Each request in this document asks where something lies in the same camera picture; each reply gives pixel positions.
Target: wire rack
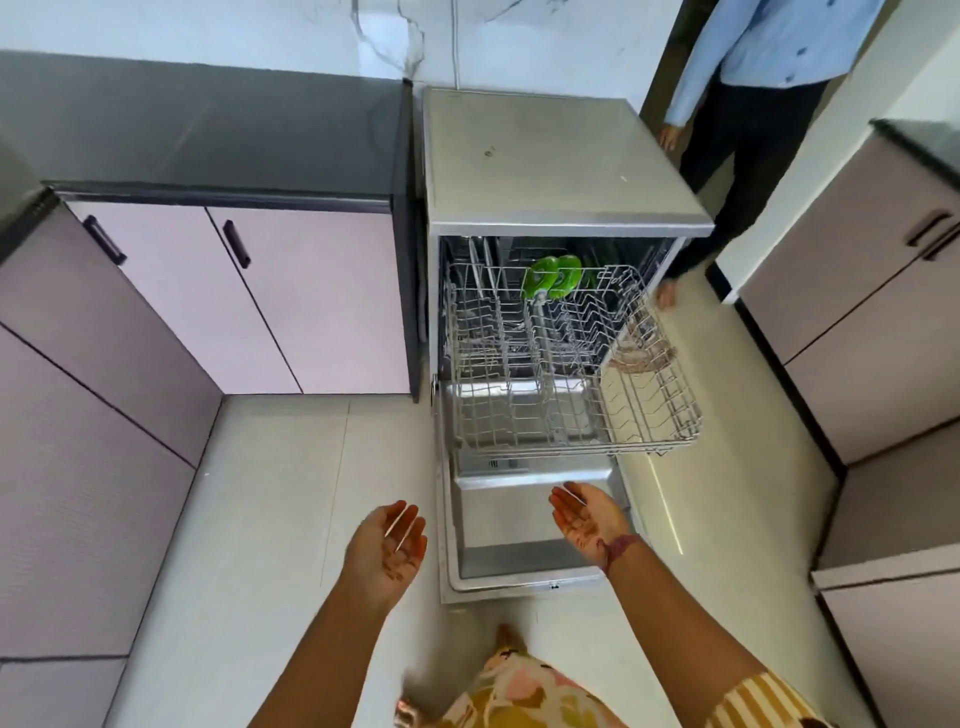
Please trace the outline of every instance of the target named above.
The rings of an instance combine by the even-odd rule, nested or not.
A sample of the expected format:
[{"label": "wire rack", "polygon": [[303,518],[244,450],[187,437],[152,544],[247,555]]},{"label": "wire rack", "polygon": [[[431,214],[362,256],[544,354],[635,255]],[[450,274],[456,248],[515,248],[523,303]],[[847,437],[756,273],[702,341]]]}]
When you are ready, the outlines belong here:
[{"label": "wire rack", "polygon": [[444,287],[451,415],[489,456],[666,452],[701,414],[632,266],[587,268],[553,301],[524,299],[526,266],[453,262]]}]

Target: baseboard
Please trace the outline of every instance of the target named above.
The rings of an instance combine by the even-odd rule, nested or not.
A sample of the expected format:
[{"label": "baseboard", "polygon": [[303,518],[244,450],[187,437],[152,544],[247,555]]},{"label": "baseboard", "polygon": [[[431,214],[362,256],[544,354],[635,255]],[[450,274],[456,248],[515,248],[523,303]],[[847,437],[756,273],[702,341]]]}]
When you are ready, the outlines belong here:
[{"label": "baseboard", "polygon": [[797,410],[797,414],[800,415],[800,419],[804,423],[807,431],[809,431],[810,437],[813,438],[813,442],[816,443],[820,452],[824,454],[824,457],[830,465],[830,469],[833,470],[837,479],[842,482],[844,478],[847,477],[847,466],[844,465],[837,451],[833,449],[833,445],[830,444],[826,433],[813,416],[813,412],[806,406],[800,390],[797,389],[797,385],[793,383],[790,374],[787,373],[786,369],[784,369],[780,363],[780,360],[774,353],[773,347],[770,346],[766,336],[763,335],[763,331],[760,330],[759,324],[750,313],[750,309],[743,303],[743,299],[737,299],[736,303],[733,304],[733,308],[735,308],[736,312],[740,315],[743,325],[747,327],[747,330],[754,339],[754,343],[757,348],[760,349],[760,353],[763,354],[763,358],[767,360],[767,365],[773,370],[774,376],[777,378],[786,396],[790,399],[790,403],[793,404],[794,409]]},{"label": "baseboard", "polygon": [[720,270],[720,266],[716,264],[716,261],[707,266],[705,275],[707,276],[707,282],[710,284],[710,288],[713,289],[713,293],[717,295],[720,301],[725,301],[730,295],[730,292],[733,291],[733,287],[730,285],[727,277],[723,275],[723,271]]}]

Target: striped sleeve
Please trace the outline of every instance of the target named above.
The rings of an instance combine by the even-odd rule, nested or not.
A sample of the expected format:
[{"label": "striped sleeve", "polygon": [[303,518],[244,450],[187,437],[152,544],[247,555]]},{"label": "striped sleeve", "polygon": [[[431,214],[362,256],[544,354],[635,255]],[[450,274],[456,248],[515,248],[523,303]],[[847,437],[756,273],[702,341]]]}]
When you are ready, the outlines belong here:
[{"label": "striped sleeve", "polygon": [[728,692],[707,728],[797,728],[818,723],[826,725],[797,691],[773,672],[764,672]]}]

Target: green dish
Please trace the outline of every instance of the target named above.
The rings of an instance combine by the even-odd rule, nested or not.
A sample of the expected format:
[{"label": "green dish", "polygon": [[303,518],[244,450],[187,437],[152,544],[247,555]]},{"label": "green dish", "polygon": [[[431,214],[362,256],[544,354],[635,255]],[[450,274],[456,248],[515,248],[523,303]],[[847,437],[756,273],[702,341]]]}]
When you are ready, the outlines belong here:
[{"label": "green dish", "polygon": [[533,299],[540,291],[548,292],[560,277],[560,261],[553,255],[542,257],[523,274],[520,289],[523,298]]},{"label": "green dish", "polygon": [[576,255],[562,255],[557,260],[557,280],[550,286],[551,299],[561,299],[572,292],[584,276],[584,266]]}]

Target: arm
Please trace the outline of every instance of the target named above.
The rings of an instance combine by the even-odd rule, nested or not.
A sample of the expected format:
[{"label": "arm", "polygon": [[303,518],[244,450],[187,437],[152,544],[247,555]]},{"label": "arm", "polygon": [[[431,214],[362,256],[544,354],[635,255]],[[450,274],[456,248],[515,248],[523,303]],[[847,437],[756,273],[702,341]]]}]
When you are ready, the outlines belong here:
[{"label": "arm", "polygon": [[383,622],[420,569],[423,527],[417,506],[402,500],[360,524],[340,578],[250,728],[349,728]]},{"label": "arm", "polygon": [[[686,126],[686,122],[693,115],[693,110],[704,95],[704,89],[720,61],[747,30],[759,4],[760,0],[720,0],[713,9],[693,45],[684,73],[673,92],[673,101],[666,112],[666,126],[676,131],[673,143],[676,143],[680,129]],[[662,133],[661,144],[664,143],[663,137]]]},{"label": "arm", "polygon": [[724,695],[763,664],[697,603],[653,550],[637,539],[609,563],[608,545],[631,533],[619,507],[591,485],[554,488],[554,521],[607,572],[644,654],[684,728],[703,728]]}]

